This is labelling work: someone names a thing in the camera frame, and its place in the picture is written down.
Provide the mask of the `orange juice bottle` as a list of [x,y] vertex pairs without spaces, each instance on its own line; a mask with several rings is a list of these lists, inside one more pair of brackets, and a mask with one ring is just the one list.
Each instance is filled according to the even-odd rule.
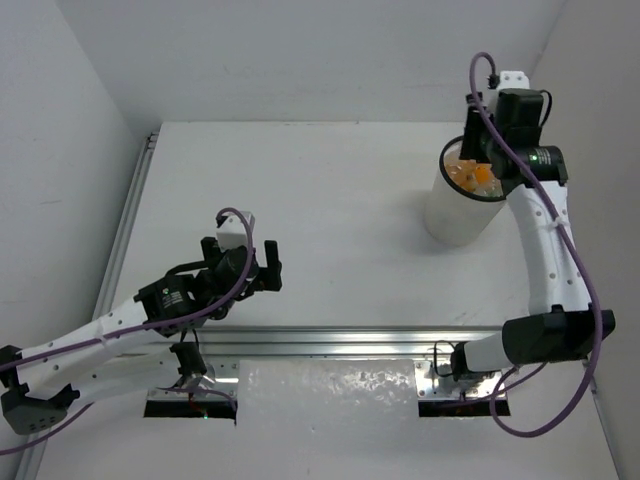
[[457,186],[472,194],[478,183],[498,182],[488,164],[477,163],[474,160],[453,159],[446,161],[445,170]]

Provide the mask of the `clear bottle with black label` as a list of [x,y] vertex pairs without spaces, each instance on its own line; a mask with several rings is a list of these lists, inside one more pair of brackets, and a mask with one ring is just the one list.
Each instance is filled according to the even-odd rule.
[[500,183],[495,181],[478,183],[473,190],[473,194],[487,198],[500,198],[503,196]]

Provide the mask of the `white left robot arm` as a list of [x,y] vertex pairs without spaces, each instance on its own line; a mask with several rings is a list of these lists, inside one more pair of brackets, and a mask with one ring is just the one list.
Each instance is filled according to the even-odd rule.
[[203,258],[178,265],[95,321],[38,347],[1,350],[4,419],[18,435],[60,424],[70,410],[135,390],[196,391],[213,378],[189,332],[224,319],[256,292],[282,287],[278,244],[265,265],[245,246],[201,241]]

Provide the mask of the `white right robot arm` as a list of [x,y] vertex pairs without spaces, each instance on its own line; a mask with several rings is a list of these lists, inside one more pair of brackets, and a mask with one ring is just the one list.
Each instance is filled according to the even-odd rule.
[[530,293],[526,316],[454,347],[451,375],[471,379],[513,366],[585,360],[595,341],[613,332],[615,316],[610,309],[595,314],[567,246],[568,173],[561,150],[540,143],[543,95],[502,90],[492,113],[481,95],[468,95],[467,104],[461,156],[489,164],[499,180],[518,227]]

